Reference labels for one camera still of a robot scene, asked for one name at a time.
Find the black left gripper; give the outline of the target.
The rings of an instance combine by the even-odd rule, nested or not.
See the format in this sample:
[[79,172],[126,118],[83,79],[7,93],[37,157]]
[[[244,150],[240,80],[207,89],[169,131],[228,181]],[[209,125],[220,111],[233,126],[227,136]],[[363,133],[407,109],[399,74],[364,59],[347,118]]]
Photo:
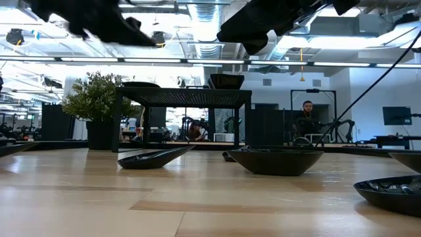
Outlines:
[[141,22],[129,16],[125,19],[118,12],[114,0],[30,0],[31,10],[44,21],[56,14],[68,22],[68,31],[87,38],[88,30],[106,43],[154,47],[156,41],[141,28]]

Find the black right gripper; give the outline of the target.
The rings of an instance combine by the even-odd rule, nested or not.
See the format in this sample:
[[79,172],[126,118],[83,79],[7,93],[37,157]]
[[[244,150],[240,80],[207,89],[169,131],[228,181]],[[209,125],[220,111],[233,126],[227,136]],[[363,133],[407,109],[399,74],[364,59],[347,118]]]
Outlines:
[[252,0],[221,25],[216,37],[220,42],[240,43],[255,55],[266,47],[269,31],[282,36],[328,5],[325,0]]

